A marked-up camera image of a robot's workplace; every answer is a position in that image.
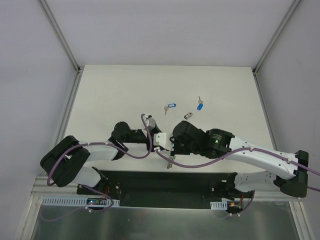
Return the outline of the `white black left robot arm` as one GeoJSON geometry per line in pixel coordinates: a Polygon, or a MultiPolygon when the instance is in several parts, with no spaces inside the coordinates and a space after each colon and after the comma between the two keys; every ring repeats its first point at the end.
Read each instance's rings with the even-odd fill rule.
{"type": "Polygon", "coordinates": [[[62,188],[76,183],[87,185],[96,195],[102,194],[106,188],[102,175],[95,168],[86,167],[85,163],[116,161],[124,156],[138,160],[148,157],[154,148],[154,136],[161,130],[151,116],[143,119],[142,123],[144,129],[132,129],[126,122],[118,122],[105,142],[81,143],[73,135],[66,136],[40,161],[40,166],[47,173],[46,184],[62,188]],[[133,155],[125,143],[145,144],[147,152],[142,156],[133,155]]]}

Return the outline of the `silver key black tag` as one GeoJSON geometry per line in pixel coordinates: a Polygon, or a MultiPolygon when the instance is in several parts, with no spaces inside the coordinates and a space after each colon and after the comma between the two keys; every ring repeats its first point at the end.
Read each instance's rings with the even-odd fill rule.
{"type": "Polygon", "coordinates": [[[187,121],[190,117],[193,116],[193,113],[192,112],[188,112],[185,116],[184,116],[184,119],[187,121]]]}

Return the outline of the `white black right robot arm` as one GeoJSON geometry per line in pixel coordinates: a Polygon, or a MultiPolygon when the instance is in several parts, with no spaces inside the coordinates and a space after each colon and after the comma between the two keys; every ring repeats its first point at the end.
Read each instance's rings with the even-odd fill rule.
{"type": "Polygon", "coordinates": [[[287,153],[260,147],[231,132],[213,128],[203,131],[183,120],[169,138],[175,155],[200,155],[219,162],[239,161],[260,168],[260,172],[237,173],[225,184],[230,197],[256,190],[280,190],[295,198],[305,198],[308,191],[309,154],[299,150],[287,153]]]}

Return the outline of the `metal key organizer ring disc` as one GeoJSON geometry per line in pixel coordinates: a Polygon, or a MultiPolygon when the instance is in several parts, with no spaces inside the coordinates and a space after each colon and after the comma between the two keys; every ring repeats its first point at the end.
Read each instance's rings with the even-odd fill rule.
{"type": "Polygon", "coordinates": [[[176,157],[174,155],[169,156],[169,162],[167,163],[167,169],[171,169],[173,167],[173,162],[175,161],[176,157]]]}

